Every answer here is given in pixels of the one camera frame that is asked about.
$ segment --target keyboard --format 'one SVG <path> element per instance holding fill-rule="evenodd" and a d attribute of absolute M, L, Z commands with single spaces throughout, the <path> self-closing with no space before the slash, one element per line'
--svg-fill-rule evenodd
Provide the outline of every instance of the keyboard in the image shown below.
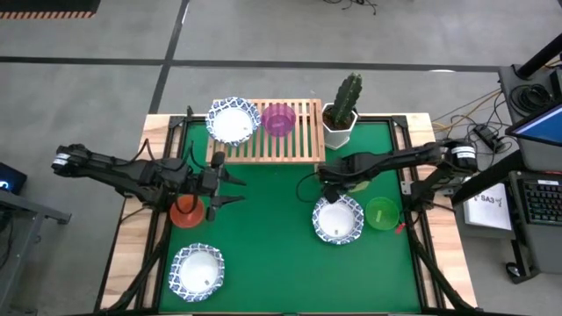
<path fill-rule="evenodd" d="M 562 185 L 523 181 L 529 223 L 562 226 Z"/>

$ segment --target green cup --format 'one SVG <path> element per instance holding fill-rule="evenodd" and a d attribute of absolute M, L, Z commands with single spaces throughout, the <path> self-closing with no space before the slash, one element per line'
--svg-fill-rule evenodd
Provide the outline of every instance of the green cup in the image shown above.
<path fill-rule="evenodd" d="M 365 208 L 365 218 L 371 227 L 386 231 L 396 227 L 400 213 L 398 206 L 392 200 L 386 197 L 375 197 Z"/>

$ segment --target potted cactus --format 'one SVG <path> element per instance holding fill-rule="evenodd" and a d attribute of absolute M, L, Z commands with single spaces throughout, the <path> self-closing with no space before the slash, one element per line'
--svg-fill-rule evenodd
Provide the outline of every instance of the potted cactus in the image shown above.
<path fill-rule="evenodd" d="M 351 73 L 337 91 L 335 101 L 324 104 L 322 118 L 326 147 L 338 149 L 349 141 L 349 135 L 357 122 L 354 111 L 362 86 L 361 75 Z"/>

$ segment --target cactus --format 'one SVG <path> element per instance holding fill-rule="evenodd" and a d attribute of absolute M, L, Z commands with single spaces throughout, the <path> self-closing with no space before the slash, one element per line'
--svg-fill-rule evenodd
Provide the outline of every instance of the cactus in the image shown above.
<path fill-rule="evenodd" d="M 351 111 L 355 107 L 359 99 L 359 93 L 363 88 L 361 86 L 363 79 L 361 75 L 351 73 L 337 91 L 335 96 L 334 106 L 330 109 L 329 116 L 334 126 L 345 126 L 349 122 Z"/>

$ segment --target white label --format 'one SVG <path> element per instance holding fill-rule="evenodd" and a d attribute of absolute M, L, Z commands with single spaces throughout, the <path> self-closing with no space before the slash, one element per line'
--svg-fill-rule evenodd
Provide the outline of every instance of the white label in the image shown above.
<path fill-rule="evenodd" d="M 473 158 L 474 159 L 474 158 L 476 158 L 476 155 L 473 154 L 473 153 L 458 153 L 457 158 L 458 159 L 460 159 L 460 158 Z"/>
<path fill-rule="evenodd" d="M 470 146 L 462 146 L 462 147 L 455 147 L 451 149 L 451 152 L 453 154 L 456 154 L 458 152 L 469 152 L 469 153 L 476 153 L 476 149 L 474 149 L 473 147 Z"/>
<path fill-rule="evenodd" d="M 538 180 L 538 184 L 558 185 L 558 181 Z"/>
<path fill-rule="evenodd" d="M 66 165 L 68 162 L 63 159 L 55 159 L 53 160 L 53 164 L 60 164 L 61 166 Z"/>
<path fill-rule="evenodd" d="M 60 153 L 60 154 L 57 154 L 56 157 L 66 160 L 66 159 L 70 158 L 70 154 Z"/>

